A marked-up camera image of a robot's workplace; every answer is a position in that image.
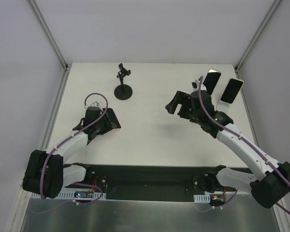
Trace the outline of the pink-case phone front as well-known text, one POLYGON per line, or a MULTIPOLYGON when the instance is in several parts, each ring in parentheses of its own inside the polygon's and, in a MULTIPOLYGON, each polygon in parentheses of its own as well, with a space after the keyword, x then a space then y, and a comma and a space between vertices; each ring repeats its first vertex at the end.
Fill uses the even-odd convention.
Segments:
POLYGON ((112 108, 107 109, 105 118, 107 122, 106 128, 108 131, 121 129, 121 125, 112 108))

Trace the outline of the pink-case phone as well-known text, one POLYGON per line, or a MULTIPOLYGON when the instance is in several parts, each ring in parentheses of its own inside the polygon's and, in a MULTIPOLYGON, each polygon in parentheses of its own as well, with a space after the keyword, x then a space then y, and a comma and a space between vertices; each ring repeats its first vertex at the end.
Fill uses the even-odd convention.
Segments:
POLYGON ((106 128, 108 131, 121 129, 121 125, 112 108, 107 109, 105 118, 107 122, 106 128))
POLYGON ((242 80, 230 78, 220 97, 220 101, 232 104, 243 85, 244 82, 242 80))

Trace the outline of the silver-edged phone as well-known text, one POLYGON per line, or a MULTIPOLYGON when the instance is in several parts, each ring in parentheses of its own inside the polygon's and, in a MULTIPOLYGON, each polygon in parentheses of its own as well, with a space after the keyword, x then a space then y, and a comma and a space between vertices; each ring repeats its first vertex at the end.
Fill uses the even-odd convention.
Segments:
POLYGON ((221 72, 214 69, 209 69, 205 80, 203 81, 203 85, 206 87, 206 91, 209 95, 212 95, 220 77, 221 72))

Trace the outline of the black round-base phone stand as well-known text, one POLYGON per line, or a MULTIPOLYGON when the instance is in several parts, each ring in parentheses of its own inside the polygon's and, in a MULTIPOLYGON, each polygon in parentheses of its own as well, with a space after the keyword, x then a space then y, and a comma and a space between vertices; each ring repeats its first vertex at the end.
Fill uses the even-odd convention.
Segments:
POLYGON ((119 67, 119 72, 117 73, 117 79, 120 81, 120 85, 118 85, 115 90, 114 90, 114 95, 117 99, 119 100, 127 100, 129 99, 132 94, 132 88, 129 85, 124 84, 124 77, 129 76, 131 74, 131 70, 127 70, 124 68, 123 64, 120 63, 118 65, 119 67))

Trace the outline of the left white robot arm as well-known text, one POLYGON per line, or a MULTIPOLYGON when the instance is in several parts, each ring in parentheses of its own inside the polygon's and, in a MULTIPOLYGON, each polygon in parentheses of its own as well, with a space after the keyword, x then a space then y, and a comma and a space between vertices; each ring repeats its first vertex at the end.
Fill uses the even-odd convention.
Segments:
POLYGON ((103 135, 121 125, 112 108, 90 106, 85 116, 60 143, 46 150, 34 150, 27 164, 22 189, 42 195, 42 198, 55 198, 61 189, 73 183, 82 188, 92 184, 92 175, 86 168, 64 164, 77 151, 86 147, 98 135, 103 135))

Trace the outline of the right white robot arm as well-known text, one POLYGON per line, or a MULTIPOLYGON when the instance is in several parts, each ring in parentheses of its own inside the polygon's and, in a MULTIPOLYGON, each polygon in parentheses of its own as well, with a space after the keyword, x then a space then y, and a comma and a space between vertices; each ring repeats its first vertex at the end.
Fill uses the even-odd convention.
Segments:
POLYGON ((203 131, 235 153, 252 172, 249 175, 219 166, 218 171, 208 178, 210 189, 217 191, 227 186, 251 193, 264 208, 271 208, 290 192, 290 163, 277 161, 249 141, 227 114, 214 109, 212 98, 205 90, 191 94, 177 91, 165 109, 174 114, 178 105, 181 106, 180 118, 199 124, 203 131))

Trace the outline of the white phone stand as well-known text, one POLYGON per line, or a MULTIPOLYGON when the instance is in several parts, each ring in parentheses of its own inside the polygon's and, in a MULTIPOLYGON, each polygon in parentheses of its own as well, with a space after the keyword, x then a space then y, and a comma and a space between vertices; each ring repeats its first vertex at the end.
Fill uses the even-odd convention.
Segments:
POLYGON ((228 114, 231 106, 232 105, 230 103, 227 103, 224 101, 218 101, 216 105, 216 110, 219 112, 224 112, 225 114, 228 114))

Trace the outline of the right pink-case phone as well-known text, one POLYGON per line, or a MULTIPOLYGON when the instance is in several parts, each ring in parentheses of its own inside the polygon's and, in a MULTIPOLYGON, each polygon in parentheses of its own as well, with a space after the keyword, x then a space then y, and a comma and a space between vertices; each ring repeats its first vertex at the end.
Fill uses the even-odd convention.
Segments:
POLYGON ((230 78, 220 97, 220 101, 232 104, 243 85, 244 82, 242 80, 230 78))

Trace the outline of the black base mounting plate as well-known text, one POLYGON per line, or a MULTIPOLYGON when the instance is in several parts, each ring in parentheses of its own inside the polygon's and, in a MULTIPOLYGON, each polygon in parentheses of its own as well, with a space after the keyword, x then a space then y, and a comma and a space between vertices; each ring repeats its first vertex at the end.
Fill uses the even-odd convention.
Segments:
POLYGON ((213 167, 89 165, 83 185, 95 185, 108 200, 192 202, 205 193, 204 177, 213 167))

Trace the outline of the right aluminium table rail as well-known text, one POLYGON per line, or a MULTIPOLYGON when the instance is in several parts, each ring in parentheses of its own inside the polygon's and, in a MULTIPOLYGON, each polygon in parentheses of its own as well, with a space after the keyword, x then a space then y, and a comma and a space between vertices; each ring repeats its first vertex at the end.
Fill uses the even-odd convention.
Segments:
POLYGON ((253 141, 258 147, 260 147, 260 143, 259 143, 256 131, 255 131, 255 127, 254 127, 254 124, 253 124, 253 120, 252 120, 252 117, 251 117, 251 110, 250 110, 250 107, 249 107, 249 104, 248 104, 247 95, 245 93, 245 84, 242 85, 240 92, 241 92, 241 96, 242 96, 242 99, 243 99, 244 107, 245 107, 245 110, 246 110, 246 114, 247 114, 250 130, 251 130, 252 137, 253 137, 253 141))

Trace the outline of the right aluminium frame post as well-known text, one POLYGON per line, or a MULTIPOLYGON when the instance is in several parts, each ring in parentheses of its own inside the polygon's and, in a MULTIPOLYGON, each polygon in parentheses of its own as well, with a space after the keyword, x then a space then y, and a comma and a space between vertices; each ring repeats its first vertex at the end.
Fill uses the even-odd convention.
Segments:
POLYGON ((269 9, 267 10, 265 16, 263 17, 263 19, 260 22, 259 26, 257 27, 256 31, 254 32, 251 40, 249 41, 247 47, 245 48, 243 54, 241 55, 241 57, 239 59, 239 61, 235 65, 235 67, 234 67, 235 73, 238 73, 240 71, 240 69, 242 68, 242 66, 244 65, 246 59, 248 58, 248 56, 252 52, 253 48, 255 47, 255 45, 257 44, 259 39, 261 38, 263 32, 265 31, 268 24, 270 23, 270 21, 274 17, 276 11, 278 10, 278 8, 282 4, 282 2, 283 2, 283 0, 274 0, 271 3, 269 9))

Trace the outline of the aluminium frame post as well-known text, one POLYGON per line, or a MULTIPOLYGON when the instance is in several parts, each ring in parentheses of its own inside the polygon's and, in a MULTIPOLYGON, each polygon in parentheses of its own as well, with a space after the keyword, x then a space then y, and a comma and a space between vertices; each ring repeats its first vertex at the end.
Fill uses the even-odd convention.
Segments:
POLYGON ((270 21, 274 17, 276 11, 278 10, 278 8, 282 4, 282 2, 283 2, 283 0, 274 0, 271 3, 269 9, 267 10, 265 16, 263 17, 263 19, 260 22, 259 26, 257 27, 256 31, 254 32, 251 40, 249 41, 247 47, 245 48, 243 54, 241 55, 241 57, 239 59, 239 61, 235 65, 235 67, 234 67, 235 73, 238 73, 240 71, 240 69, 242 68, 242 66, 244 65, 246 59, 248 58, 248 56, 252 52, 253 48, 255 47, 255 45, 257 44, 259 39, 261 38, 263 32, 265 31, 268 24, 270 23, 270 21))
POLYGON ((58 59, 59 63, 61 64, 62 68, 66 71, 69 67, 67 61, 65 60, 43 14, 40 10, 37 2, 35 0, 27 0, 29 7, 31 8, 38 24, 40 25, 43 34, 45 35, 51 49, 53 50, 56 58, 58 59))

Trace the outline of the left aluminium frame post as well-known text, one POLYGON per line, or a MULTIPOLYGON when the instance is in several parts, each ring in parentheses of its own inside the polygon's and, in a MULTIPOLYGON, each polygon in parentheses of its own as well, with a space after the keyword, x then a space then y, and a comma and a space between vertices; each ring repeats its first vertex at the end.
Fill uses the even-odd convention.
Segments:
POLYGON ((61 64, 62 68, 66 71, 69 67, 67 61, 65 60, 43 14, 40 10, 37 2, 35 0, 27 0, 29 7, 31 8, 38 24, 40 25, 43 34, 45 35, 51 49, 53 50, 56 58, 58 59, 59 63, 61 64))

